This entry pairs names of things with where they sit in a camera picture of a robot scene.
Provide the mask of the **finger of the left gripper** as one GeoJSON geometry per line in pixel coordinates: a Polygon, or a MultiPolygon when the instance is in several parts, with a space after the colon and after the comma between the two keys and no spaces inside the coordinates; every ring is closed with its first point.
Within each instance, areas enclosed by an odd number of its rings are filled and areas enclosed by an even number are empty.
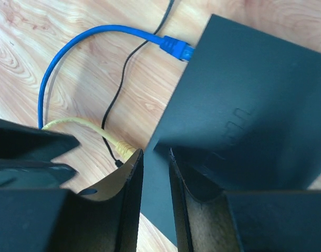
{"type": "Polygon", "coordinates": [[[0,119],[0,188],[58,188],[77,171],[53,159],[79,145],[72,135],[0,119]]]}

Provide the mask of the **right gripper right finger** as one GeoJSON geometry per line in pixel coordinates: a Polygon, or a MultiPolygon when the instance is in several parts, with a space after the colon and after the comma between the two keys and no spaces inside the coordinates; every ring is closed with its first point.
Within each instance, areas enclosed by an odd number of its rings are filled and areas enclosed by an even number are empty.
{"type": "Polygon", "coordinates": [[[169,151],[178,251],[321,251],[321,190],[227,191],[169,151]]]}

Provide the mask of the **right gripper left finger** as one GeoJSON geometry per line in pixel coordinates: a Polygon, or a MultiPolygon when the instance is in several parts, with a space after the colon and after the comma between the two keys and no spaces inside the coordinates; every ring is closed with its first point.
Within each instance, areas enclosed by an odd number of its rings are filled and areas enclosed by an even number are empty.
{"type": "Polygon", "coordinates": [[[77,194],[0,189],[0,251],[136,251],[143,151],[77,194]]]}

